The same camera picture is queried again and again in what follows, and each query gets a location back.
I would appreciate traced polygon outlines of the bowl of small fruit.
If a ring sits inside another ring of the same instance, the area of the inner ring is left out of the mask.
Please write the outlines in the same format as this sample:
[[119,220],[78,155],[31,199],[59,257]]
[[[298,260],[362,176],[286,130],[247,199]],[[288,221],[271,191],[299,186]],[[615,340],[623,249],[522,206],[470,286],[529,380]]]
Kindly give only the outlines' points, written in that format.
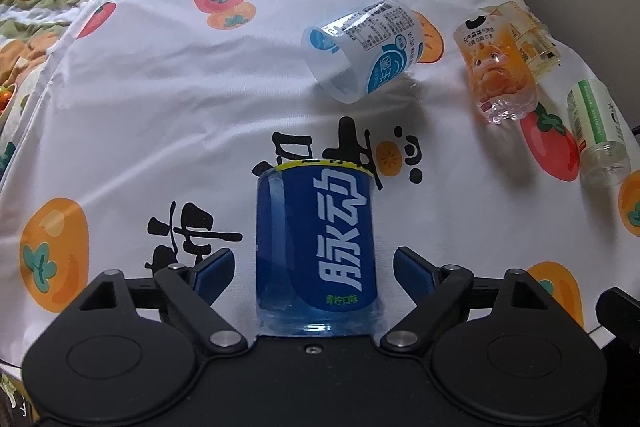
[[13,107],[15,91],[15,83],[6,87],[2,86],[0,89],[0,129],[2,129],[6,124],[6,120],[8,119],[9,113]]

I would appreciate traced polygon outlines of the blue label bottle cup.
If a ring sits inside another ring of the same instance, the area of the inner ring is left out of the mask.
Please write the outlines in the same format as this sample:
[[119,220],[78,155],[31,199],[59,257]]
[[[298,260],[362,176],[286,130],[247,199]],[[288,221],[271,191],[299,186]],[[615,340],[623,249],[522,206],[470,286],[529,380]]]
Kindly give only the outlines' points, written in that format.
[[262,333],[357,336],[381,317],[372,174],[352,162],[289,161],[262,172],[256,308]]

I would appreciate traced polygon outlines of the white fruit print cloth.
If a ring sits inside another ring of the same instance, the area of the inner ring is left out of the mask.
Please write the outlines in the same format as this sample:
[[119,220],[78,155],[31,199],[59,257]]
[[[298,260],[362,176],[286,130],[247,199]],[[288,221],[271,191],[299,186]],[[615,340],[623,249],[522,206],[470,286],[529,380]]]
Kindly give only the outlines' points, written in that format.
[[256,167],[329,155],[368,167],[378,291],[395,322],[411,301],[392,257],[409,246],[484,277],[533,271],[582,310],[606,288],[639,290],[636,188],[589,191],[566,115],[591,74],[571,49],[541,81],[541,106],[491,126],[466,87],[454,30],[485,0],[397,0],[444,39],[359,102],[311,75],[304,30],[376,0],[106,0],[55,43],[1,179],[1,358],[26,350],[87,283],[147,277],[221,247],[235,278],[216,310],[245,335],[255,317]]

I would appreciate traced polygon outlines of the orange cartoon label cup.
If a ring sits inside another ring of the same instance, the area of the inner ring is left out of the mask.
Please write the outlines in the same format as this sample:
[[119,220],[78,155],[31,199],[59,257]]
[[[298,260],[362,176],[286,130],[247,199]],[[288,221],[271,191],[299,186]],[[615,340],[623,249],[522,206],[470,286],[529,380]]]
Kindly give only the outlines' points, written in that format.
[[536,81],[504,17],[465,20],[454,32],[454,41],[468,72],[471,98],[487,121],[501,124],[533,112],[538,104]]

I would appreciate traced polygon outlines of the green white C100 cup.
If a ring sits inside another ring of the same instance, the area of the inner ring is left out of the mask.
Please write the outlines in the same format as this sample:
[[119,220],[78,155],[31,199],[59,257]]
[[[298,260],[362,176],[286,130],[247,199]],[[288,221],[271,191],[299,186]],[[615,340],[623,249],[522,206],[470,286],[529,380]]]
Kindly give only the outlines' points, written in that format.
[[608,88],[597,79],[580,80],[566,101],[582,182],[592,187],[621,184],[630,173],[630,160]]

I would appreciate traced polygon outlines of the white blue label cup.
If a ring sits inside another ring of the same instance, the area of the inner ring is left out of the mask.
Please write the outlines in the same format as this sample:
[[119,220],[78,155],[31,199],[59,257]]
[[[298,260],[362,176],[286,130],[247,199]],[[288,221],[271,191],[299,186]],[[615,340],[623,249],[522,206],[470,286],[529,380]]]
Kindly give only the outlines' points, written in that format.
[[354,104],[419,62],[425,44],[415,12],[378,0],[307,28],[302,48],[320,86],[336,101]]

